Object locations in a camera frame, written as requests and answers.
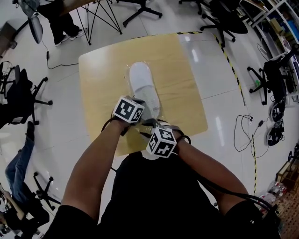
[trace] blue jeans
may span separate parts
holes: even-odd
[[[5,169],[5,175],[12,193],[12,196],[21,203],[29,199],[24,194],[23,183],[26,175],[27,166],[31,157],[34,142],[26,137],[25,145],[14,157]]]

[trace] white shoe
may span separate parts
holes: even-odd
[[[70,36],[69,35],[64,35],[64,38],[62,39],[62,41],[60,42],[60,43],[58,43],[58,44],[55,44],[55,46],[57,47],[57,46],[59,46],[61,43],[63,43],[63,42],[65,42],[67,39],[69,39],[70,38]]]
[[[70,37],[71,41],[74,41],[76,38],[83,36],[86,32],[87,32],[87,28],[80,29],[76,36]]]

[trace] chair base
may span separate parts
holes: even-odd
[[[258,91],[259,89],[262,89],[263,88],[263,92],[264,92],[264,97],[265,97],[265,101],[262,101],[262,105],[266,105],[267,104],[267,91],[270,92],[270,89],[268,90],[268,84],[267,84],[267,81],[266,81],[266,76],[265,76],[265,72],[263,69],[258,69],[259,72],[262,72],[263,73],[263,77],[261,77],[253,68],[251,68],[250,66],[247,67],[247,70],[248,71],[252,71],[256,77],[260,80],[261,84],[255,88],[255,89],[250,89],[249,90],[249,93],[252,94],[256,91]]]
[[[54,181],[54,179],[53,179],[52,177],[50,177],[50,178],[49,178],[49,182],[48,182],[48,184],[47,184],[47,186],[46,186],[46,189],[43,190],[43,189],[41,188],[41,186],[40,186],[38,180],[36,179],[36,176],[37,176],[37,175],[38,175],[37,172],[35,172],[35,173],[33,174],[34,181],[36,182],[37,187],[38,187],[38,190],[36,191],[36,195],[39,197],[40,200],[45,200],[46,203],[47,203],[47,205],[51,208],[51,210],[54,211],[54,210],[55,210],[55,207],[51,205],[50,201],[55,202],[55,203],[57,203],[57,204],[61,204],[61,202],[59,202],[59,201],[53,199],[52,197],[48,196],[48,190],[49,190],[50,184],[51,184],[51,182]]]
[[[203,14],[203,15],[202,15],[202,18],[203,18],[203,19],[205,19],[205,18],[209,19],[209,20],[210,20],[212,23],[214,23],[215,25],[203,26],[203,27],[200,28],[200,30],[203,31],[203,30],[206,29],[206,28],[217,28],[218,31],[219,31],[220,37],[221,37],[221,41],[222,41],[221,46],[222,46],[223,48],[225,47],[225,39],[224,39],[224,34],[223,34],[223,32],[226,32],[227,34],[229,34],[229,35],[232,37],[232,42],[235,42],[235,36],[234,36],[229,30],[224,29],[224,28],[222,27],[222,25],[220,25],[219,22],[215,21],[213,18],[209,17],[209,16],[206,15],[206,14]]]
[[[117,3],[119,2],[130,2],[130,3],[137,3],[141,6],[140,9],[138,9],[138,11],[136,13],[134,13],[132,16],[130,16],[128,19],[126,19],[122,24],[124,27],[127,27],[127,24],[132,21],[135,17],[137,17],[139,14],[143,13],[143,12],[148,12],[148,13],[152,13],[154,15],[159,16],[159,18],[161,18],[163,16],[162,13],[157,12],[152,10],[149,7],[145,6],[145,1],[146,0],[116,0]]]
[[[36,99],[36,95],[37,95],[38,91],[40,90],[42,84],[43,84],[44,82],[47,82],[47,81],[48,81],[48,78],[45,77],[44,79],[42,79],[42,81],[38,84],[37,87],[35,86],[35,91],[34,91],[33,94],[32,94],[32,97],[33,97],[33,99],[34,99],[34,103],[39,103],[39,104],[43,104],[43,105],[53,105],[53,101],[52,101],[52,100],[49,100],[48,102],[44,102],[44,101],[40,101],[40,100],[37,100],[37,99]],[[33,110],[32,110],[32,114],[31,114],[31,115],[32,115],[33,123],[34,123],[35,125],[39,125],[39,121],[36,120],[36,116],[35,116],[35,113],[34,113],[34,105],[33,105]]]

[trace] sneaker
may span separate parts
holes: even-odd
[[[275,123],[274,127],[267,134],[268,145],[276,145],[280,140],[282,140],[284,138],[282,134],[284,131],[284,121],[281,119],[280,121]]]
[[[86,32],[87,32],[87,28],[80,29],[79,32],[78,32],[78,34],[76,36],[74,36],[74,37],[71,36],[70,37],[70,40],[74,41],[76,38],[83,36]]]
[[[285,112],[285,101],[282,99],[272,107],[270,113],[271,119],[274,122],[278,122],[279,120],[282,119],[284,112]]]
[[[63,39],[61,40],[61,42],[60,43],[57,43],[57,44],[55,44],[55,46],[57,47],[57,46],[59,46],[59,45],[61,45],[61,43],[63,43],[63,42],[65,42],[67,39],[69,39],[70,38],[70,36],[69,35],[64,35],[64,37],[63,37]]]
[[[34,141],[34,129],[34,124],[31,121],[28,121],[26,136],[30,138],[32,141]]]

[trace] black office chair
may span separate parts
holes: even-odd
[[[39,124],[34,114],[34,103],[52,105],[53,101],[43,102],[36,99],[36,95],[42,84],[48,81],[45,77],[33,91],[31,88],[33,83],[28,80],[26,70],[20,72],[20,67],[15,67],[15,81],[7,92],[7,104],[0,105],[0,128],[6,124],[24,124],[28,117],[32,115],[35,125]]]
[[[0,94],[4,95],[4,98],[6,99],[6,85],[13,83],[13,81],[8,81],[10,73],[14,70],[14,67],[11,67],[9,69],[9,72],[6,74],[3,74],[3,62],[0,64]]]
[[[36,182],[36,185],[38,187],[38,190],[36,191],[36,195],[38,196],[38,198],[40,200],[45,200],[47,205],[51,208],[51,210],[54,211],[55,207],[51,205],[50,201],[55,202],[57,204],[61,204],[61,202],[57,201],[56,199],[54,199],[48,195],[49,187],[51,185],[51,182],[54,181],[54,179],[52,177],[50,177],[49,181],[47,183],[46,189],[43,190],[42,187],[40,186],[38,180],[36,179],[37,175],[38,175],[38,173],[36,173],[36,172],[33,174],[34,181]]]
[[[209,7],[212,16],[216,17],[217,20],[203,14],[202,18],[209,19],[215,25],[204,26],[201,27],[200,30],[203,31],[206,28],[217,28],[221,36],[222,47],[225,47],[223,32],[229,34],[233,38],[232,42],[235,42],[235,36],[231,32],[239,34],[248,33],[248,30],[243,23],[243,20],[247,18],[247,16],[240,18],[236,11],[239,3],[240,0],[212,0]]]
[[[140,13],[142,12],[148,12],[148,13],[152,13],[152,14],[155,14],[155,15],[158,15],[159,18],[161,18],[163,16],[162,13],[160,12],[157,12],[157,11],[154,11],[152,10],[151,8],[149,7],[146,7],[145,4],[146,4],[146,0],[116,0],[117,3],[119,2],[130,2],[130,3],[137,3],[141,6],[140,9],[138,9],[137,12],[135,12],[132,16],[130,16],[128,19],[126,19],[122,24],[124,27],[127,26],[127,24],[132,21],[136,16],[138,16]]]
[[[182,2],[195,2],[197,4],[197,6],[198,6],[198,9],[199,9],[198,12],[197,12],[198,15],[202,14],[201,4],[205,5],[207,7],[210,7],[208,4],[206,4],[204,2],[204,0],[180,0],[180,1],[178,1],[179,4],[182,4]]]
[[[253,68],[250,66],[247,68],[248,71],[252,71],[256,77],[260,80],[261,84],[256,89],[250,89],[249,92],[253,93],[263,88],[265,101],[262,101],[262,105],[267,104],[267,89],[270,93],[273,92],[275,102],[281,101],[286,96],[286,86],[284,79],[288,79],[288,76],[283,76],[280,72],[280,68],[286,66],[293,55],[299,55],[299,45],[294,44],[292,50],[284,57],[279,57],[276,60],[267,61],[259,72],[263,73],[261,77]]]

